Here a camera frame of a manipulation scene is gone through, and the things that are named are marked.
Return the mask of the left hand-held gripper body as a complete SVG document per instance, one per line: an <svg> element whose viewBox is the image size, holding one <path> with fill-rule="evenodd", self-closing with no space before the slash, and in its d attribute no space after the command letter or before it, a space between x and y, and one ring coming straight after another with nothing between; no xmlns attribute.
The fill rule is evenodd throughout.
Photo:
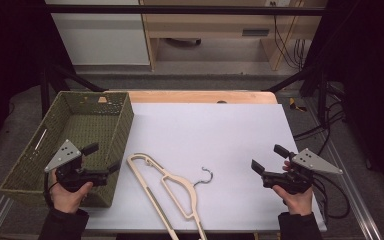
<svg viewBox="0 0 384 240"><path fill-rule="evenodd" d="M94 187L107 184L109 171L84 168L82 164L85 155L81 150L66 139L44 169L45 173L55 171L57 182L70 192L78 191L87 182L91 182Z"/></svg>

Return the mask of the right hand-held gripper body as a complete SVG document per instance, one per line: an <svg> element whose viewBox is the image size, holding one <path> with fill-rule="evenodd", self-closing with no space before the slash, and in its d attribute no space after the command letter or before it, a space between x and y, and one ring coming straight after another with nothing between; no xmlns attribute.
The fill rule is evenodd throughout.
<svg viewBox="0 0 384 240"><path fill-rule="evenodd" d="M308 148L295 154L289 160L290 166L286 172L274 173L264 171L262 175L263 186L272 188L281 186L290 194L304 193L313 185L316 172L342 174L343 171L324 160Z"/></svg>

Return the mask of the green woven basket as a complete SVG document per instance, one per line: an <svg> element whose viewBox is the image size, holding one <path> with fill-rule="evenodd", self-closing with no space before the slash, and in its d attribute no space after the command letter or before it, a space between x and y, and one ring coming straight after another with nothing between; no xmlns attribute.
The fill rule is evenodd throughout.
<svg viewBox="0 0 384 240"><path fill-rule="evenodd" d="M83 162L88 170L120 165L133 118L126 92L59 92L0 191L24 205L44 206L44 169L65 140L79 149L99 145Z"/></svg>

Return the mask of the person's right hand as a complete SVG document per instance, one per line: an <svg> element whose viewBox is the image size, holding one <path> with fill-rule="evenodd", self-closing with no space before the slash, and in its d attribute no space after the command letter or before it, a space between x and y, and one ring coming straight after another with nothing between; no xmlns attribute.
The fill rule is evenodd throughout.
<svg viewBox="0 0 384 240"><path fill-rule="evenodd" d="M297 194L290 194L278 185L274 185L272 189L285 202L291 215L307 216L312 213L312 188Z"/></svg>

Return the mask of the person's left hand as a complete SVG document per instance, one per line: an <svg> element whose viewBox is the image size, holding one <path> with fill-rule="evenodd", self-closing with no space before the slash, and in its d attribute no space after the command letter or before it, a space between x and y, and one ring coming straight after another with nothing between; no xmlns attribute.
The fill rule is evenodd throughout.
<svg viewBox="0 0 384 240"><path fill-rule="evenodd" d="M93 184L87 182L78 191L70 192L59 183L56 183L50 190L54 208L63 213L76 213L81 202L87 197L92 187Z"/></svg>

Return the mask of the yellow and black tool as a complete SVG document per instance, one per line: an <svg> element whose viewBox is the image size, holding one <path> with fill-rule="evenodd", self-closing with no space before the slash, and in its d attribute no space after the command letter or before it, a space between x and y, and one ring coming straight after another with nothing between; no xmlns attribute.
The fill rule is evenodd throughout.
<svg viewBox="0 0 384 240"><path fill-rule="evenodd" d="M289 98L289 106L290 106L290 109L292 109L292 110L297 110L297 111L300 111L300 112L307 112L307 108L306 107L298 106L296 104L294 98Z"/></svg>

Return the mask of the white paper sheet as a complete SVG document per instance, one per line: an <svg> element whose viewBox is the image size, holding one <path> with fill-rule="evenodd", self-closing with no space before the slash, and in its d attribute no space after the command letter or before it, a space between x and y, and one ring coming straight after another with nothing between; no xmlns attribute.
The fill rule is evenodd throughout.
<svg viewBox="0 0 384 240"><path fill-rule="evenodd" d="M283 159L273 148L296 148L279 104L141 104L125 153L145 153L169 173L192 183L199 222L184 218L188 193L138 160L136 165L177 231L257 232L278 229L282 200L262 185L253 161L279 172Z"/></svg>

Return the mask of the beige clothes hanger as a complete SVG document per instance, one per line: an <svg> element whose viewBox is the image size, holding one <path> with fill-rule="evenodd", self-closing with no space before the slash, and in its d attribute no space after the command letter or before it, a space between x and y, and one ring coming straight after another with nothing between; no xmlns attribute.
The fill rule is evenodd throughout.
<svg viewBox="0 0 384 240"><path fill-rule="evenodd" d="M139 181L142 189L145 191L148 199L151 201L154 209L156 210L157 214L159 215L160 219L162 220L164 226L167 229L167 232L172 240L180 240L177 233L175 232L172 224L169 221L169 218L167 217L166 213L164 212L161 204L157 200L155 194L152 192L150 186L140 173L139 169L135 165L136 160L143 160L148 166L151 166L155 168L159 173L162 174L162 177L160 179L162 185L164 186L165 190L169 194L170 198L174 202L174 204L177 206L183 217L187 220L192 219L198 229L199 233L199 240L208 240L208 237L204 231L201 219L198 214L197 206L198 206L198 197L195 190L195 184L192 184L184 177L174 175L167 171L163 166L161 166L156 160L154 160L151 156L145 153L134 153L127 157L127 164L130 167L131 171L133 172L136 179ZM180 185L183 189L185 189L189 195L190 199L190 206L191 206L191 212L187 214L185 210L182 208L179 200L176 198L172 190L168 187L166 181L170 180L178 185Z"/></svg>

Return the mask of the black curtain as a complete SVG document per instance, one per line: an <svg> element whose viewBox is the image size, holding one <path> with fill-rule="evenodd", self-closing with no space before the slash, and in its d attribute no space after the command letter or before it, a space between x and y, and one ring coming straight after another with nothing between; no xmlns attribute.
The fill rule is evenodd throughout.
<svg viewBox="0 0 384 240"><path fill-rule="evenodd" d="M323 72L345 89L346 110L371 163L384 174L384 0L327 0L309 64L328 40Z"/></svg>
<svg viewBox="0 0 384 240"><path fill-rule="evenodd" d="M73 65L45 0L0 0L0 130L9 100L39 84L41 72Z"/></svg>

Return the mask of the white cabinet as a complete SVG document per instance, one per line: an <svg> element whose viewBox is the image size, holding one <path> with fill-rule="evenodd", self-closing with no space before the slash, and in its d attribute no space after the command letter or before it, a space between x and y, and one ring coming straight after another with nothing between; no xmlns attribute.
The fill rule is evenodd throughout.
<svg viewBox="0 0 384 240"><path fill-rule="evenodd" d="M140 14L53 13L71 62L76 65L148 65Z"/></svg>

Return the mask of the wooden desk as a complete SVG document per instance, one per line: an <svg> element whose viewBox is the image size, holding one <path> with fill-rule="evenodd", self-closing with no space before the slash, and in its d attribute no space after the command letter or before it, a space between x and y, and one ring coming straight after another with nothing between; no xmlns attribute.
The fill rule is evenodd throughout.
<svg viewBox="0 0 384 240"><path fill-rule="evenodd" d="M324 8L328 0L139 0L142 5ZM151 39L256 38L271 69L286 59L292 39L312 40L319 16L145 14Z"/></svg>

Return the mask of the black frame stand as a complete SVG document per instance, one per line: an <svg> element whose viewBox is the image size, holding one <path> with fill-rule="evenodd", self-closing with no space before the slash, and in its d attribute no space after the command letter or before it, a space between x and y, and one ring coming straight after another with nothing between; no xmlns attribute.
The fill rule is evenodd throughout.
<svg viewBox="0 0 384 240"><path fill-rule="evenodd" d="M45 117L51 106L49 87L52 87L56 93L59 93L60 91L69 91L70 87L66 83L67 79L75 81L92 92L105 91L104 88L80 77L74 71L69 71L60 65L48 65L43 69L40 75L42 117Z"/></svg>
<svg viewBox="0 0 384 240"><path fill-rule="evenodd" d="M315 91L318 91L317 119L323 126L325 126L327 124L325 111L328 82L325 72L321 66L312 64L304 67L302 70L286 78L280 83L277 83L268 89L264 89L264 92L276 93L299 80L303 80L299 89L299 93L302 97L310 97L315 93Z"/></svg>

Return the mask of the black horizontal frame bar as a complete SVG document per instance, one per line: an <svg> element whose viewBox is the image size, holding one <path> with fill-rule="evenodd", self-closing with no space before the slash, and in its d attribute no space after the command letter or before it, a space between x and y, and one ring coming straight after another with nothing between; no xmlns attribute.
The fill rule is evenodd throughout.
<svg viewBox="0 0 384 240"><path fill-rule="evenodd" d="M281 15L322 16L324 8L233 7L233 6L174 6L174 5L62 5L50 4L50 13L82 14L197 14L197 15Z"/></svg>

